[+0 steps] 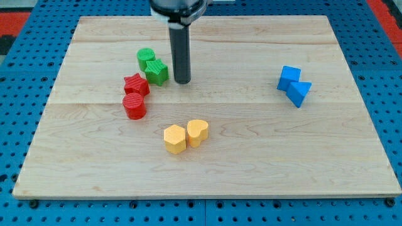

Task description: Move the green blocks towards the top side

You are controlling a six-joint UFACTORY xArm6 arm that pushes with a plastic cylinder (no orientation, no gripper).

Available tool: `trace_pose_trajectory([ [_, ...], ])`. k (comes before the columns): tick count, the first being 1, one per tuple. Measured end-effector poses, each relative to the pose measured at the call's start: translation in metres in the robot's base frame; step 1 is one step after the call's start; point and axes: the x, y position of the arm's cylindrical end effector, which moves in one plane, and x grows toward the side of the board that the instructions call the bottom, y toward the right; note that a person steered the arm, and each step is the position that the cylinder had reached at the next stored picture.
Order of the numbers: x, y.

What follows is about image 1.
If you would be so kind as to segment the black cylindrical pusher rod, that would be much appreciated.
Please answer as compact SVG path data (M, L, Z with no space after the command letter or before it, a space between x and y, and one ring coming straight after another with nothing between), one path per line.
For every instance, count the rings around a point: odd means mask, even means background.
M169 35L174 80L179 84L187 84L191 81L189 28L170 28Z

